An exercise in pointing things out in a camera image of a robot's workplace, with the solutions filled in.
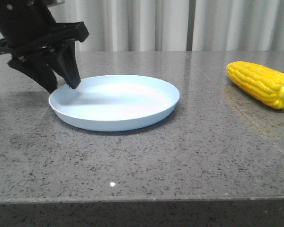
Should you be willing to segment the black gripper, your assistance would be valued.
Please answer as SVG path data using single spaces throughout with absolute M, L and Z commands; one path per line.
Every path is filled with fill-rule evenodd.
M 57 89 L 53 70 L 76 89 L 81 82 L 75 42 L 89 32 L 84 22 L 57 23 L 43 0 L 0 0 L 0 55 L 13 55 L 8 65 L 49 93 Z

